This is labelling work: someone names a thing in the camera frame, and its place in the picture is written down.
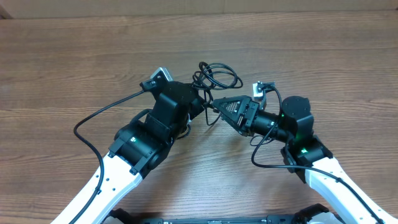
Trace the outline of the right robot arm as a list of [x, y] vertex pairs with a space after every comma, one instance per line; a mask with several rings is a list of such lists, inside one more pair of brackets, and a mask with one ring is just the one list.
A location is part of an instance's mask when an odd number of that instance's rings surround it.
[[279, 103], [278, 114], [261, 109], [249, 96], [213, 102], [223, 120], [243, 136], [261, 135], [284, 143], [282, 169], [299, 176], [318, 192], [344, 223], [397, 223], [346, 174], [333, 153], [313, 133], [309, 100], [290, 96]]

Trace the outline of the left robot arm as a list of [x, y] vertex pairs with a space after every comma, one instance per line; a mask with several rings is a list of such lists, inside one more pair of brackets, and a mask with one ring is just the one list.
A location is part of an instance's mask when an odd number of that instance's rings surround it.
[[137, 114], [115, 135], [100, 166], [54, 223], [102, 223], [108, 213], [168, 156], [178, 139], [190, 134], [190, 121], [203, 111], [193, 85], [151, 83], [152, 109]]

